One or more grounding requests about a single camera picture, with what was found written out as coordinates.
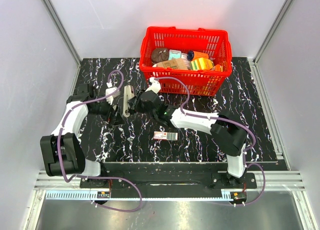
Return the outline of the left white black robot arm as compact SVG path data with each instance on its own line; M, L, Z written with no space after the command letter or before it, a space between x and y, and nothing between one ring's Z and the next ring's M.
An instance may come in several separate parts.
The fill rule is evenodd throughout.
M119 94L116 87L108 87L104 96L97 95L92 85L78 87L78 92L69 96L64 115L57 128L40 139L40 148L48 176L82 175L91 177L96 187L104 187L108 175L102 172L102 164L86 159L81 148L79 132L88 115L100 116L110 126L124 124L118 105L113 104Z

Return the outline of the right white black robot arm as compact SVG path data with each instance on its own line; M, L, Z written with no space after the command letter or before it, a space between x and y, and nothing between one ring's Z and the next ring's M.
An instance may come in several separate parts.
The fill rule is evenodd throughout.
M135 113L148 114L159 125L170 128L187 128L209 134L219 148L226 154L226 178L231 187L238 188L244 184L246 164L244 149L247 132L237 122L231 121L221 113L203 113L185 110L161 101L152 90L139 91L134 94L131 86L123 97L123 115L129 117Z

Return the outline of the beige staple remover tool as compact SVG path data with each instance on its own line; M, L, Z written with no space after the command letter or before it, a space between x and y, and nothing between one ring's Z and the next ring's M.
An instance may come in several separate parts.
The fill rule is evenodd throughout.
M127 85L124 87L123 90L123 105L122 105L122 115L125 118L128 118L130 116L129 109L129 100L131 100L135 96L134 94L134 88L131 85Z

